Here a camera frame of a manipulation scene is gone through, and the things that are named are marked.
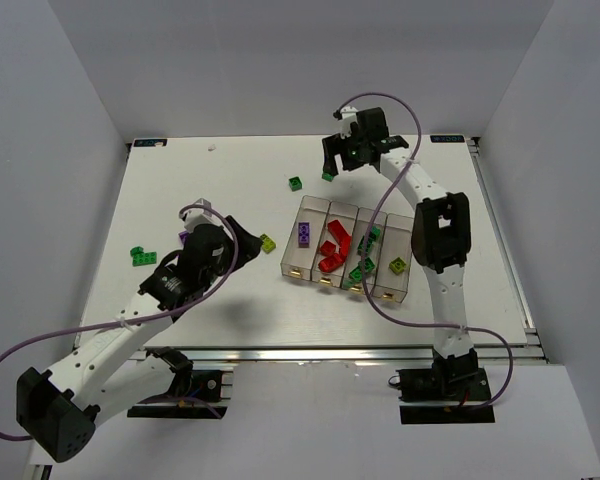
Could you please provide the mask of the yellow-green lego brick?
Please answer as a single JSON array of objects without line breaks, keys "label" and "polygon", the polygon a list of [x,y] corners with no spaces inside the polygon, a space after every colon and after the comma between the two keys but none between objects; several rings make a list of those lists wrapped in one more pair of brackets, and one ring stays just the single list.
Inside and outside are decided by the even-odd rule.
[{"label": "yellow-green lego brick", "polygon": [[390,271],[395,275],[402,275],[409,269],[409,262],[401,257],[396,257],[389,263]]},{"label": "yellow-green lego brick", "polygon": [[260,240],[262,242],[261,248],[265,253],[269,254],[276,249],[275,241],[272,240],[268,235],[261,234]]}]

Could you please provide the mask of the green L-shaped lego plate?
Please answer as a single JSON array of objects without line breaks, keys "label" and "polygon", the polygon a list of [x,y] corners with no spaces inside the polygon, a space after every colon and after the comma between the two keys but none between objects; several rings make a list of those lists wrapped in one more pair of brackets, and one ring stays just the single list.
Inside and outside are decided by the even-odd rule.
[{"label": "green L-shaped lego plate", "polygon": [[145,251],[141,246],[133,247],[130,250],[130,256],[133,267],[154,265],[158,260],[155,251]]}]

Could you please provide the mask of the large red lego brick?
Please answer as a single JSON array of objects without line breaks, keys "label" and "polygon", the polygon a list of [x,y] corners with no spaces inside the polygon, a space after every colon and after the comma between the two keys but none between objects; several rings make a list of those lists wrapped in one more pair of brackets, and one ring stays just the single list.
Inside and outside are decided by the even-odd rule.
[{"label": "large red lego brick", "polygon": [[350,252],[351,240],[352,240],[351,235],[344,228],[342,223],[337,219],[330,221],[327,224],[327,227],[328,227],[328,231],[331,234],[331,236],[337,241],[338,255],[343,260],[346,260],[349,255],[349,252]]}]

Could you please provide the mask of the small red lego brick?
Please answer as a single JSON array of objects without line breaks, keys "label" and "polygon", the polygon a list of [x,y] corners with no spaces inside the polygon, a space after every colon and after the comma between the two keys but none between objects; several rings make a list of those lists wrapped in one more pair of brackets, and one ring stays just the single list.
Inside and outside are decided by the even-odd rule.
[{"label": "small red lego brick", "polygon": [[326,240],[319,249],[320,253],[324,256],[331,256],[336,252],[336,250],[336,245],[328,240]]}]

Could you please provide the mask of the red rounded lego brick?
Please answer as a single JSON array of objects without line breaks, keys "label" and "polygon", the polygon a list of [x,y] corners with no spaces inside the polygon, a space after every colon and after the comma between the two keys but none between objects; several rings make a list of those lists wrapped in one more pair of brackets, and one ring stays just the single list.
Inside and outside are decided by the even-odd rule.
[{"label": "red rounded lego brick", "polygon": [[331,273],[344,264],[344,260],[338,252],[326,256],[318,263],[318,268],[323,273]]}]

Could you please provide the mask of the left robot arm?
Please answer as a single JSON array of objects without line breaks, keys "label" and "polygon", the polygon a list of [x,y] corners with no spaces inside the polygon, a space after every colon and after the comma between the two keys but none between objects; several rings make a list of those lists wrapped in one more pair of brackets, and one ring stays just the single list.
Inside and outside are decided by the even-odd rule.
[{"label": "left robot arm", "polygon": [[17,381],[16,420],[56,463],[74,458],[111,417],[153,397],[178,399],[193,390],[193,364],[172,347],[152,348],[133,367],[133,353],[182,315],[230,270],[260,253],[261,238],[233,217],[191,228],[140,285],[117,324],[44,372],[29,368]]}]

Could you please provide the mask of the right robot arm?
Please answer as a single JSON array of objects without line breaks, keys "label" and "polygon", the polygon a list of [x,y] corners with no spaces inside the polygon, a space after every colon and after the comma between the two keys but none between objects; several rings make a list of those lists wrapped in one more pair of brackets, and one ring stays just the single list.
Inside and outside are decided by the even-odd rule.
[{"label": "right robot arm", "polygon": [[323,139],[323,171],[336,176],[365,165],[391,182],[414,210],[411,252],[423,268],[431,296],[434,330],[432,377],[447,387],[477,374],[477,354],[468,333],[464,271],[471,249],[468,197],[452,193],[418,163],[411,148],[391,135],[385,113],[376,107],[344,106],[334,118],[339,132]]}]

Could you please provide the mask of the clear bin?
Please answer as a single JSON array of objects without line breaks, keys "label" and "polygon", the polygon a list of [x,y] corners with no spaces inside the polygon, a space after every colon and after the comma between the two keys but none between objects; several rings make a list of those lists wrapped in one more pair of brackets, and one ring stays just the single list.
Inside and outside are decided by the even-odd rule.
[{"label": "clear bin", "polygon": [[[375,298],[401,303],[407,295],[412,260],[411,237],[413,219],[397,214],[388,214],[384,227],[379,267],[376,273],[372,295]],[[402,275],[395,275],[389,263],[396,257],[409,262],[409,269]]]},{"label": "clear bin", "polygon": [[[364,234],[366,232],[366,229],[369,225],[369,220],[371,219],[371,216],[373,214],[373,210],[369,209],[369,208],[356,207],[351,211],[351,213],[352,213],[352,216],[347,218],[346,228],[347,228],[348,232],[351,234],[352,244],[350,247],[350,252],[347,257],[347,260],[345,261],[344,270],[342,273],[341,288],[343,290],[345,290],[343,288],[343,283],[347,282],[347,281],[352,281],[349,279],[349,276],[348,276],[349,272],[361,260],[361,256],[357,254],[357,247],[358,247],[361,237],[364,236]],[[387,219],[387,214],[384,212],[379,212],[373,223],[373,226],[378,227],[382,231],[382,233],[381,233],[381,236],[377,239],[376,243],[374,244],[374,247],[373,247],[372,251],[370,252],[370,254],[367,255],[367,257],[369,257],[376,265],[376,269],[374,270],[374,272],[366,277],[369,290],[372,290],[375,285],[375,278],[376,278],[376,273],[377,273],[377,270],[379,267],[379,258],[380,258],[381,246],[382,246],[382,241],[383,241],[383,236],[384,236],[384,227],[386,224],[386,219]],[[361,282],[356,283],[356,284],[357,284],[356,289],[350,289],[350,290],[345,290],[345,291],[348,291],[349,293],[363,294],[363,287],[362,287]]]},{"label": "clear bin", "polygon": [[345,261],[344,260],[344,264],[338,268],[337,270],[334,270],[331,273],[323,273],[319,270],[318,268],[318,263],[325,258],[326,256],[322,255],[319,251],[320,246],[326,241],[331,241],[332,243],[334,243],[337,247],[336,252],[338,252],[338,245],[337,245],[337,241],[331,236],[331,234],[328,231],[328,227],[327,224],[334,220],[337,219],[339,220],[342,225],[344,226],[344,228],[347,230],[346,228],[346,223],[347,223],[347,218],[352,216],[351,211],[356,208],[356,206],[352,205],[352,204],[347,204],[347,203],[341,203],[341,202],[331,202],[329,205],[329,208],[327,210],[327,214],[325,217],[325,220],[323,222],[323,227],[322,230],[320,232],[320,236],[319,236],[319,241],[318,241],[318,247],[317,247],[317,253],[315,255],[315,259],[313,262],[313,269],[312,269],[312,280],[316,283],[318,283],[321,286],[326,286],[326,287],[334,287],[334,288],[340,288],[341,287],[341,282],[342,282],[342,273],[344,270],[344,264]]},{"label": "clear bin", "polygon": [[[311,281],[322,231],[330,201],[305,195],[296,213],[291,233],[280,263],[281,273],[293,279]],[[305,246],[300,242],[300,225],[309,227],[309,238]]]}]

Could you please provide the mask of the right blue label sticker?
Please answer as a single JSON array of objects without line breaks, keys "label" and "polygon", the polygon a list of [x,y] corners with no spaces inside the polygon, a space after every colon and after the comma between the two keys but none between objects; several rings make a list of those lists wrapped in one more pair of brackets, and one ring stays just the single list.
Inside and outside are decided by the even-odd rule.
[{"label": "right blue label sticker", "polygon": [[464,143],[465,138],[463,135],[451,135],[451,134],[431,134],[429,136],[432,143]]}]

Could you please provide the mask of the blue label sticker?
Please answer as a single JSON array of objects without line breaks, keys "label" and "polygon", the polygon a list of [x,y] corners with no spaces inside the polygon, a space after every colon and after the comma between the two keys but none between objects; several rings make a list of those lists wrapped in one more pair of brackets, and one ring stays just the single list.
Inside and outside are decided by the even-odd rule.
[{"label": "blue label sticker", "polygon": [[147,138],[147,139],[135,139],[132,146],[134,148],[154,148],[164,147],[168,143],[166,138]]},{"label": "blue label sticker", "polygon": [[451,135],[451,134],[431,134],[429,136],[432,143],[464,143],[465,138],[463,135]]}]

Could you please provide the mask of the left blue label sticker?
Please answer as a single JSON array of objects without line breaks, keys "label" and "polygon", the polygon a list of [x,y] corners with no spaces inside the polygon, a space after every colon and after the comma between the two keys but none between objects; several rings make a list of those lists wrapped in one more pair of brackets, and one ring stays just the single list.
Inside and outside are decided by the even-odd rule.
[{"label": "left blue label sticker", "polygon": [[134,148],[154,148],[164,147],[168,143],[166,138],[147,138],[147,139],[135,139],[132,146]]}]

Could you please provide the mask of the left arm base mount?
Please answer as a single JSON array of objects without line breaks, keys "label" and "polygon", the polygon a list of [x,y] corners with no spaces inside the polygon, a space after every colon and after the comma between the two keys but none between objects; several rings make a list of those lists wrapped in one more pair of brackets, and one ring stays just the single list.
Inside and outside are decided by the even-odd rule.
[{"label": "left arm base mount", "polygon": [[134,419],[221,420],[232,395],[233,372],[190,361],[184,378],[166,393],[155,394],[127,410]]}]

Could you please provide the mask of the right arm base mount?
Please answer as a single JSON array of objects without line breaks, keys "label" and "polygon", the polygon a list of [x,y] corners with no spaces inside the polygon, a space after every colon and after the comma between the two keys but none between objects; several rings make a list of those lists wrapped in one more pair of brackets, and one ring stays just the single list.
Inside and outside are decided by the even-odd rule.
[{"label": "right arm base mount", "polygon": [[388,386],[399,395],[402,425],[493,424],[496,420],[491,405],[478,405],[491,399],[484,369],[471,377],[445,384],[432,369],[397,370]]}]

